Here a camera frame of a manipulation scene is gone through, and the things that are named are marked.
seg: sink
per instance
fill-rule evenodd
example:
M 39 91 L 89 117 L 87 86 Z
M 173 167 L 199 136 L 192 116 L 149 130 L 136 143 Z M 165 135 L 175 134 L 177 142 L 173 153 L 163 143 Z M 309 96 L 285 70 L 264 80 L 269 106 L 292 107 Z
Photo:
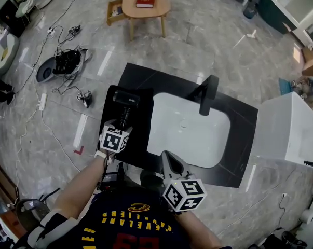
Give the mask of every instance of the sink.
M 168 150 L 203 168 L 217 165 L 226 147 L 230 120 L 212 108 L 209 115 L 202 116 L 199 108 L 198 103 L 167 93 L 155 95 L 147 151 L 160 156 Z

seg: gray tile floor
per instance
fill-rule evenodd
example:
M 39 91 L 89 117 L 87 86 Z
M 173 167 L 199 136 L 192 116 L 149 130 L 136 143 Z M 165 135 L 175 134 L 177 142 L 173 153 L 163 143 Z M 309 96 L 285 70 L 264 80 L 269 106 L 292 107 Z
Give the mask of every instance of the gray tile floor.
M 161 37 L 158 19 L 137 20 L 134 41 L 129 40 L 129 23 L 123 20 L 107 26 L 105 16 L 109 0 L 77 0 L 57 23 L 64 33 L 81 24 L 81 33 L 63 47 L 77 45 L 93 50 L 75 85 L 93 93 L 94 103 L 85 109 L 76 100 L 77 91 L 60 96 L 52 89 L 59 79 L 46 84 L 35 83 L 37 93 L 47 93 L 43 118 L 68 156 L 82 169 L 94 154 L 107 89 L 117 84 L 127 62 L 158 69 L 194 82 L 210 74 L 220 78 L 219 91 L 258 107 L 263 101 L 279 95 L 278 77 L 293 79 L 300 74 L 302 59 L 296 61 L 299 44 L 291 35 L 282 36 L 259 16 L 246 19 L 238 0 L 171 0 L 167 15 L 167 37 Z M 36 27 L 28 28 L 20 39 L 20 48 L 4 80 L 19 89 L 31 72 L 51 24 L 67 9 L 71 0 L 53 0 Z M 256 38 L 244 37 L 256 30 Z M 41 62 L 56 49 L 60 28 L 47 41 Z M 101 75 L 97 75 L 105 56 L 111 55 Z M 77 173 L 61 150 L 51 131 L 42 123 L 40 111 L 27 125 L 35 111 L 37 95 L 34 79 L 17 95 L 10 106 L 0 105 L 0 164 L 16 182 L 24 197 L 39 197 L 65 184 Z M 82 155 L 74 153 L 73 140 L 81 114 L 88 116 L 81 145 Z M 247 189 L 253 165 L 253 181 Z M 139 180 L 139 169 L 129 167 L 128 174 Z M 290 229 L 310 200 L 313 170 L 295 164 L 250 158 L 239 189 L 207 185 L 208 198 L 196 211 L 201 220 L 225 244 L 247 248 L 277 226 L 282 214 L 278 209 L 281 194 L 288 197 L 282 205 L 286 213 L 281 226 Z

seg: black faucet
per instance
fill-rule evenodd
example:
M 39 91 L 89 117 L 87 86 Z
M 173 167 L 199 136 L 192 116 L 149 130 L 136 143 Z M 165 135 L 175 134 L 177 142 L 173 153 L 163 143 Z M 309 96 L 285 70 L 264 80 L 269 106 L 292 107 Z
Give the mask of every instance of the black faucet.
M 219 78 L 210 75 L 199 87 L 197 87 L 186 98 L 191 101 L 196 101 L 201 94 L 199 114 L 203 116 L 209 115 L 211 101 L 215 99 L 217 87 L 219 86 Z

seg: wooden coffee table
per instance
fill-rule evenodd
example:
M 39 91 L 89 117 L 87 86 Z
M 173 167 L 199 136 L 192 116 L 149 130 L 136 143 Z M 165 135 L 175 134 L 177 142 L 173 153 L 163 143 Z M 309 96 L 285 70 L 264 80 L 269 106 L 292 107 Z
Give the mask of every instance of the wooden coffee table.
M 134 19 L 161 17 L 162 36 L 166 36 L 164 17 L 170 11 L 169 0 L 155 0 L 153 8 L 138 8 L 135 6 L 137 0 L 123 0 L 123 13 L 130 19 L 130 39 L 133 40 Z

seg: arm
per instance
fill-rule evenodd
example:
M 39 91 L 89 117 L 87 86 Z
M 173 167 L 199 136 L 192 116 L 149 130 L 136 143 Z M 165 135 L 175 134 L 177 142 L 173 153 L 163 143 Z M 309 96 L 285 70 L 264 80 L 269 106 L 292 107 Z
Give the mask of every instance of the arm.
M 78 219 L 104 173 L 104 159 L 97 156 L 90 165 L 77 174 L 60 193 L 55 207 L 66 218 Z
M 175 216 L 186 230 L 193 249 L 219 249 L 221 242 L 191 211 Z

